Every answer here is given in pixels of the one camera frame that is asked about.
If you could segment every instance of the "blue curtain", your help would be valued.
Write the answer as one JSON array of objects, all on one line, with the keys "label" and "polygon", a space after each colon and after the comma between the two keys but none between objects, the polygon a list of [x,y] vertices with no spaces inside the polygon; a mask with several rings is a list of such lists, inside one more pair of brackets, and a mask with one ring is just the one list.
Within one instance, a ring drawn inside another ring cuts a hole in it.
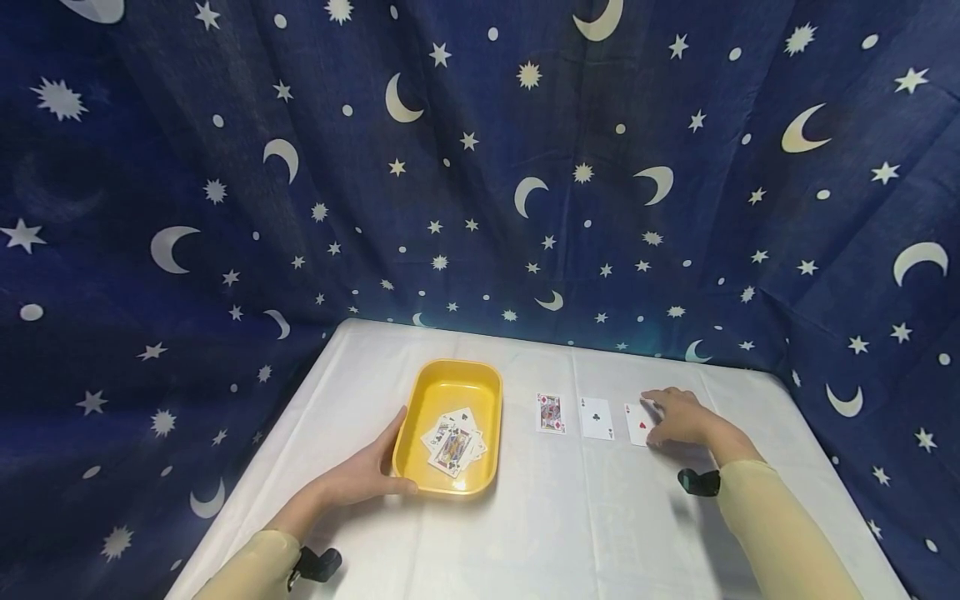
[{"label": "blue curtain", "polygon": [[162,595],[358,317],[774,372],[952,597],[956,6],[393,1],[0,11],[0,595]]}]

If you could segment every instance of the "table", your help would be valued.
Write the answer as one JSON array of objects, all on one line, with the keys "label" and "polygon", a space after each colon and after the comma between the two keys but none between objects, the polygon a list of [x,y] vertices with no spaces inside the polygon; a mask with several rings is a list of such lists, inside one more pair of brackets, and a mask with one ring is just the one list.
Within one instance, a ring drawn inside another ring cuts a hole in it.
[{"label": "table", "polygon": [[[293,598],[759,598],[711,498],[686,494],[705,452],[630,445],[620,404],[651,388],[693,391],[739,425],[819,523],[871,600],[907,594],[773,376],[397,324],[340,325],[171,589],[190,598],[312,477],[372,440],[436,358],[481,361],[504,382],[497,478],[467,503],[385,498],[326,516],[308,544],[344,565]],[[537,392],[563,397],[567,435],[535,431]],[[575,399],[611,402],[613,442],[582,438]]]}]

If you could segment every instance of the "yellow tray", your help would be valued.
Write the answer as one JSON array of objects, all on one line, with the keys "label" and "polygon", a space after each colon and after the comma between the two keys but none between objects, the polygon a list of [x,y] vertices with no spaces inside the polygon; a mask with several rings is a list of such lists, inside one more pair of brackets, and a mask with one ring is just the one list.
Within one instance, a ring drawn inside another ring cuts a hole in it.
[{"label": "yellow tray", "polygon": [[[462,408],[473,413],[487,452],[452,479],[427,464],[430,452],[420,437],[437,424],[440,415]],[[449,359],[427,363],[417,376],[407,418],[396,436],[394,471],[416,481],[422,495],[470,499],[496,476],[502,408],[503,380],[490,365]]]}]

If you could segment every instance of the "arm sleeve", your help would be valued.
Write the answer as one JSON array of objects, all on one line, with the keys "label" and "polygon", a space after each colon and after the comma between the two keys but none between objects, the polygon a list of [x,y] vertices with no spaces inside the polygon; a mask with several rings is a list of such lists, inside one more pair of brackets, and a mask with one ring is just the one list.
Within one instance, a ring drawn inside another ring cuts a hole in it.
[{"label": "arm sleeve", "polygon": [[282,600],[299,558],[296,538],[278,531],[259,531],[206,582],[194,600]]},{"label": "arm sleeve", "polygon": [[766,600],[862,600],[827,537],[773,468],[720,469],[720,512],[740,541]]}]

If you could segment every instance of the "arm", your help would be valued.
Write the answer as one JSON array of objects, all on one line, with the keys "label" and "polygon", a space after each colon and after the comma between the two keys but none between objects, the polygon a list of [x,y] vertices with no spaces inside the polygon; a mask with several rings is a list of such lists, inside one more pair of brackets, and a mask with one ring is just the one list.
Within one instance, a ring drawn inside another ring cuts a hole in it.
[{"label": "arm", "polygon": [[861,600],[823,532],[753,442],[676,388],[644,392],[663,421],[647,443],[706,445],[720,467],[720,512],[743,548],[766,600]]},{"label": "arm", "polygon": [[383,458],[394,445],[406,417],[401,408],[393,422],[346,461],[317,477],[253,535],[194,600],[279,600],[287,596],[287,578],[300,558],[300,546],[328,509],[390,493],[417,493],[409,479],[383,474]]}]

